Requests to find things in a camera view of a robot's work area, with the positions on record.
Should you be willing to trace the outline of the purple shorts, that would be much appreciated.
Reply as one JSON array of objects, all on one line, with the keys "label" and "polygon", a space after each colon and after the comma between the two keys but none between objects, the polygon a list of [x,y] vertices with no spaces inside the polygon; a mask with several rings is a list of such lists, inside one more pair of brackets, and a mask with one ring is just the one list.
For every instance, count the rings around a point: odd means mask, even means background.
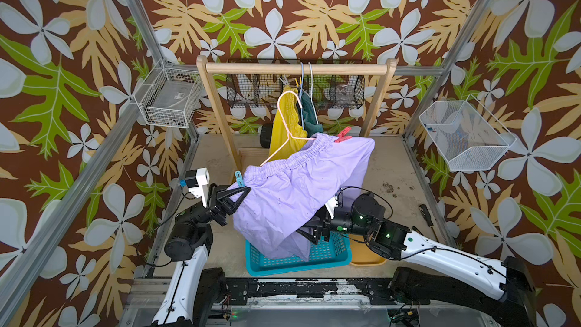
[{"label": "purple shorts", "polygon": [[343,208],[351,209],[374,149],[374,139],[319,133],[287,159],[249,166],[243,179],[250,192],[233,215],[234,228],[269,259],[307,261],[311,243],[297,230],[339,191]]}]

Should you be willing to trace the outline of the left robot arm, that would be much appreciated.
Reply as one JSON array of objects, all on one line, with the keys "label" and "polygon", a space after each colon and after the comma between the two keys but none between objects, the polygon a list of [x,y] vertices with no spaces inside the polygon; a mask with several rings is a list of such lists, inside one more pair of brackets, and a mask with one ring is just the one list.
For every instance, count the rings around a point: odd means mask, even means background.
[{"label": "left robot arm", "polygon": [[174,218],[165,254],[176,268],[168,292],[152,319],[153,326],[205,326],[213,305],[225,298],[225,274],[220,268],[205,270],[213,244],[214,223],[225,226],[251,188],[210,184],[191,186],[197,199]]}]

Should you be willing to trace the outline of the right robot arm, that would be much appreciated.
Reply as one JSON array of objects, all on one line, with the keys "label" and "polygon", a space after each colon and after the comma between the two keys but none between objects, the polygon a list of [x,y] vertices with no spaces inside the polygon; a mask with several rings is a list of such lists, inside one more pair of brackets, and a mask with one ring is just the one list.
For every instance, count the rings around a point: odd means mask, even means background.
[{"label": "right robot arm", "polygon": [[399,267],[390,294],[402,303],[443,301],[478,310],[501,326],[534,326],[537,297],[532,277],[516,257],[480,257],[441,244],[384,216],[387,202],[361,194],[348,212],[330,214],[321,208],[297,230],[313,245],[332,232],[361,236],[379,257],[404,261],[433,271],[426,274]]}]

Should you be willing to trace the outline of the green shorts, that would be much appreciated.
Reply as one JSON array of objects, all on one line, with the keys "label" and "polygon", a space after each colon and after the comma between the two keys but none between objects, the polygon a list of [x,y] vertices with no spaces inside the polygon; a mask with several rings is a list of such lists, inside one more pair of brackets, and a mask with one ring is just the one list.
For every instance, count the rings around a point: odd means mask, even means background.
[{"label": "green shorts", "polygon": [[314,136],[316,133],[323,133],[323,125],[320,124],[316,109],[310,96],[304,92],[301,96],[302,115],[303,115],[303,129],[307,132],[308,137]]}]

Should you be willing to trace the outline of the teal plastic basket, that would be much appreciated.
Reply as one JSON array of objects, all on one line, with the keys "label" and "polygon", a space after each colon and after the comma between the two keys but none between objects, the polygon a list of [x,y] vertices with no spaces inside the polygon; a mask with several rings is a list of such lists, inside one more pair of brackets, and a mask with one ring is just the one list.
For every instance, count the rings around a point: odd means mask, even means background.
[{"label": "teal plastic basket", "polygon": [[299,257],[269,259],[263,256],[250,242],[245,242],[247,271],[251,276],[273,276],[277,274],[298,273],[315,269],[346,266],[352,260],[349,239],[339,233],[331,233],[330,240],[320,240],[310,248],[308,261]]}]

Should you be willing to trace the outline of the yellow plastic tray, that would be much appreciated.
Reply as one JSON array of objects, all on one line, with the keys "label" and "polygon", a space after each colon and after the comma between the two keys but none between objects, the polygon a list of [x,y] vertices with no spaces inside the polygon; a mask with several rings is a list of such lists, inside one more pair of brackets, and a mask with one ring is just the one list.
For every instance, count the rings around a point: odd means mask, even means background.
[{"label": "yellow plastic tray", "polygon": [[385,258],[375,254],[366,246],[362,236],[349,235],[349,238],[352,253],[352,260],[350,264],[352,266],[381,266],[387,262]]}]

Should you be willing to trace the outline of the black mesh basket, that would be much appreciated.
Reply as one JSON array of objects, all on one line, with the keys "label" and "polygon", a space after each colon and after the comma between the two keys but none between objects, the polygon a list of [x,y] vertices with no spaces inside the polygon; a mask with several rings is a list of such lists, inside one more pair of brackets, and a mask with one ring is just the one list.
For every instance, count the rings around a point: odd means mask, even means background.
[{"label": "black mesh basket", "polygon": [[[309,94],[310,75],[304,75],[304,92]],[[299,76],[266,74],[227,74],[219,94],[231,108],[277,107],[279,96],[292,89],[297,94]],[[314,75],[315,109],[350,108],[363,106],[365,79],[362,75]]]}]

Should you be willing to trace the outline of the wooden clothes rack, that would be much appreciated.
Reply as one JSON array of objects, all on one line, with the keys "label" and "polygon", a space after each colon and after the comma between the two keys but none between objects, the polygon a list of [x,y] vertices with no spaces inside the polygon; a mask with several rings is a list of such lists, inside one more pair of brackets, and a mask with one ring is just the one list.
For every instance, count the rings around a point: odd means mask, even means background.
[{"label": "wooden clothes rack", "polygon": [[[397,65],[398,60],[389,59],[385,64],[314,64],[311,68],[315,75],[369,75],[380,77],[372,102],[367,107],[364,123],[359,133],[361,137],[368,137],[375,119],[379,115],[381,104],[392,82]],[[226,149],[234,162],[234,170],[242,171],[241,158],[236,148],[231,128],[225,117],[222,101],[217,92],[213,76],[215,74],[301,75],[303,68],[299,64],[213,63],[202,55],[197,57],[196,68],[212,105],[213,112],[216,115]]]}]

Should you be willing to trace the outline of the black mounting rail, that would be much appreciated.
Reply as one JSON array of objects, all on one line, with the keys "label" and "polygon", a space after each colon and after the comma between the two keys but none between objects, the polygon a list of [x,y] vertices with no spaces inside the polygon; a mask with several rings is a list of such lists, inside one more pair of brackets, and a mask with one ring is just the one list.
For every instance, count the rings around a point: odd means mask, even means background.
[{"label": "black mounting rail", "polygon": [[393,278],[256,279],[207,275],[198,286],[195,302],[229,307],[248,305],[252,298],[290,296],[323,300],[334,295],[363,296],[372,305],[425,300],[414,296],[408,286]]}]

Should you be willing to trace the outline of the black handled screwdriver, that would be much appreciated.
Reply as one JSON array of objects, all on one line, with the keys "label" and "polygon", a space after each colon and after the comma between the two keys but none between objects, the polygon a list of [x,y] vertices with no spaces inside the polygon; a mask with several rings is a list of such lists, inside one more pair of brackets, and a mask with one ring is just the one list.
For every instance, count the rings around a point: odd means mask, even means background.
[{"label": "black handled screwdriver", "polygon": [[420,210],[420,214],[422,215],[422,218],[425,220],[426,224],[428,225],[428,227],[431,229],[432,233],[434,234],[434,238],[439,242],[440,238],[436,232],[436,229],[434,226],[434,221],[432,219],[431,213],[428,210],[428,206],[426,204],[420,204],[419,210]]}]

